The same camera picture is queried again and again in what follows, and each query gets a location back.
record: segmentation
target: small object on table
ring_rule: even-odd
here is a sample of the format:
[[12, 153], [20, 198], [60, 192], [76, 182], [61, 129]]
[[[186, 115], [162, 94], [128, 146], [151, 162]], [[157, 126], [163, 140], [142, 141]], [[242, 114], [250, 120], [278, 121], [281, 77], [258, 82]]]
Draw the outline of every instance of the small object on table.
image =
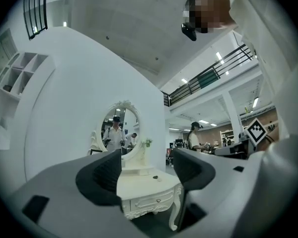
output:
[[10, 85], [5, 85], [5, 86], [3, 87], [3, 89], [4, 89], [5, 91], [7, 91], [7, 92], [11, 92], [12, 86], [10, 86]]

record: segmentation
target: black strap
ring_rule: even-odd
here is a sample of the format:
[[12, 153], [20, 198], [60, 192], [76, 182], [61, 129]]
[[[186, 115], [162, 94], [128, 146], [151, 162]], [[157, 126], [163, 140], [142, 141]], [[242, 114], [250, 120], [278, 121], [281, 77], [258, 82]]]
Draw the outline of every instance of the black strap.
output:
[[272, 141], [269, 139], [269, 137], [267, 135], [265, 136], [265, 138], [270, 144], [272, 143]]
[[274, 139], [271, 136], [266, 135], [266, 137], [268, 137], [272, 142], [275, 142]]

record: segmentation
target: vanity table drawer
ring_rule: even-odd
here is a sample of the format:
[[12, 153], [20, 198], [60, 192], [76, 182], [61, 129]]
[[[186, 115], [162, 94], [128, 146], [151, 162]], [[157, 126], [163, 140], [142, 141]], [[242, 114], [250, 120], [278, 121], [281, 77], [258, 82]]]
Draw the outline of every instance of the vanity table drawer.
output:
[[140, 209], [155, 207], [161, 205], [171, 205], [174, 197], [174, 189], [166, 190], [162, 193], [144, 196], [130, 200], [130, 210], [137, 211]]
[[122, 201], [122, 208], [124, 212], [130, 212], [130, 200]]

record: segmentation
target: desk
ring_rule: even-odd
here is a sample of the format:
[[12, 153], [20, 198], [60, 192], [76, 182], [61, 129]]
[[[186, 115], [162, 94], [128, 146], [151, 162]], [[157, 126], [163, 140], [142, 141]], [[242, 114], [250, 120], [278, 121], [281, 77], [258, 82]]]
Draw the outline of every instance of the desk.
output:
[[[162, 181], [153, 179], [158, 176]], [[174, 220], [180, 210], [181, 183], [178, 177], [153, 169], [147, 176], [120, 176], [117, 183], [117, 195], [122, 199], [127, 219], [138, 218], [148, 212], [157, 214], [168, 210], [170, 228], [175, 231]]]

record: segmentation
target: headset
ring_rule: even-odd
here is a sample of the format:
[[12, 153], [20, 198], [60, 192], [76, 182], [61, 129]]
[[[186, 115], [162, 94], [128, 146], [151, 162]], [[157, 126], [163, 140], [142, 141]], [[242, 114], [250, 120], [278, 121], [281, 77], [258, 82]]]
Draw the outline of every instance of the headset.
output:
[[190, 11], [189, 8], [187, 8], [188, 6], [189, 6], [188, 3], [186, 3], [184, 6], [183, 17], [189, 19], [189, 22], [182, 23], [181, 30], [182, 30], [182, 33], [185, 34], [191, 41], [196, 41], [197, 40], [196, 32], [206, 34], [208, 33], [208, 28], [202, 26], [200, 23], [198, 23], [199, 25], [196, 26], [195, 22], [194, 24], [190, 22], [190, 18], [195, 18], [195, 15], [194, 15], [195, 12]]

